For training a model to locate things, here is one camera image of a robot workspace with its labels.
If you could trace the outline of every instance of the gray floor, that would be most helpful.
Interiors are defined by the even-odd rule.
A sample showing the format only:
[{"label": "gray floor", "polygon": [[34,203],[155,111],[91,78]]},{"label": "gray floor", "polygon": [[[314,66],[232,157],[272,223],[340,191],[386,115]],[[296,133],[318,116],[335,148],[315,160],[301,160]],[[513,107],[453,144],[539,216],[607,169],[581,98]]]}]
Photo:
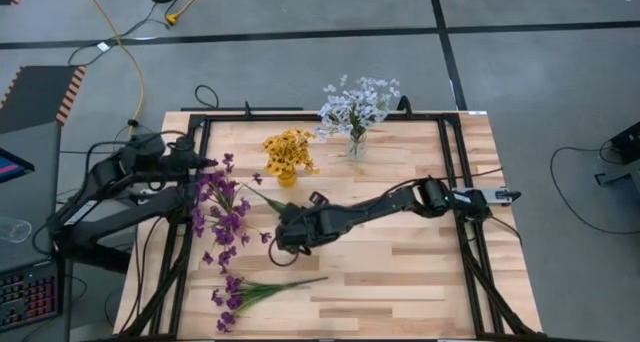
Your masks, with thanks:
[{"label": "gray floor", "polygon": [[[121,30],[151,6],[149,0],[100,1]],[[640,19],[640,0],[441,1],[449,26]],[[161,18],[160,10],[155,16]],[[171,30],[149,25],[136,36],[433,26],[429,0],[199,0]],[[23,0],[0,7],[0,31],[0,43],[110,35],[89,0]],[[452,35],[451,43],[468,107],[489,111],[509,186],[524,195],[514,210],[545,331],[637,340],[640,238],[580,224],[553,188],[549,158],[563,145],[597,148],[638,122],[640,30]],[[65,64],[70,52],[0,50],[0,86],[20,65]],[[397,78],[417,109],[456,108],[437,35],[138,46],[131,52],[147,87],[140,120],[152,129],[160,128],[165,111],[197,106],[193,89],[201,83],[214,87],[224,106],[247,100],[317,109],[322,86],[343,73]],[[137,88],[135,71],[120,51],[90,66],[62,148],[84,150],[112,139],[135,110]],[[595,186],[593,174],[608,168],[594,154],[572,152],[556,164],[558,182],[592,223],[640,229],[640,195],[631,186]],[[77,187],[81,170],[81,156],[61,156],[59,190]],[[102,305],[115,291],[115,311],[122,277],[81,266],[76,272],[89,282],[89,293],[74,309],[73,338],[106,336]]]}]

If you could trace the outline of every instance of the wooden tabletop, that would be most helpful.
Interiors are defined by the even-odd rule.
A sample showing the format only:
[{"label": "wooden tabletop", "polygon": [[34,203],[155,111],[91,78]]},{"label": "wooden tabletop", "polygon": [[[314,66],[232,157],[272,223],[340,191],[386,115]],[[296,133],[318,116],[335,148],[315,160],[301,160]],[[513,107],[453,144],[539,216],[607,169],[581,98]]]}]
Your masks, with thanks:
[{"label": "wooden tabletop", "polygon": [[[187,112],[167,113],[163,130],[186,132],[189,116]],[[460,117],[472,173],[500,167],[488,117],[467,113],[461,113]],[[254,172],[262,172],[267,156],[261,150],[261,142],[267,136],[286,128],[312,130],[314,126],[313,122],[215,122],[207,157],[221,158],[225,152],[234,153],[234,175],[238,180],[248,181]],[[175,138],[164,137],[166,141]],[[333,203],[348,205],[375,197],[406,179],[446,176],[435,122],[384,122],[375,126],[368,133],[368,151],[363,162],[348,161],[344,145],[343,137],[314,140],[311,154],[321,170],[319,174],[299,178],[297,186],[290,189],[279,187],[275,178],[265,177],[259,191],[276,200],[303,205],[309,205],[312,191],[319,191]],[[496,187],[503,186],[504,180],[498,172],[475,177],[474,183],[479,187]],[[260,231],[273,232],[278,223],[275,212],[256,196],[250,193],[245,196],[253,206],[246,223]],[[510,208],[492,210],[515,227]],[[148,221],[139,225],[140,246],[151,224]],[[143,301],[155,291],[167,229],[167,223],[162,221],[150,238]],[[473,233],[470,228],[468,231],[471,238]],[[485,236],[497,289],[529,327],[540,330],[518,240],[491,221],[485,222]],[[219,267],[201,260],[212,242],[210,231],[202,238],[194,238],[179,338],[220,337],[216,321],[223,309],[211,302],[211,292],[224,283]],[[225,338],[474,337],[462,270],[451,213],[436,219],[396,213],[359,225],[339,241],[314,249],[312,256],[301,256],[287,268],[269,261],[267,246],[256,236],[245,248],[239,248],[239,255],[231,264],[233,274],[255,282],[293,282],[324,276],[329,279],[260,302],[246,311],[234,326],[234,332]],[[136,265],[132,258],[116,333],[131,311],[136,288]],[[485,328],[490,331],[486,297],[481,288],[479,291]],[[171,302],[167,297],[161,331],[167,330]]]}]

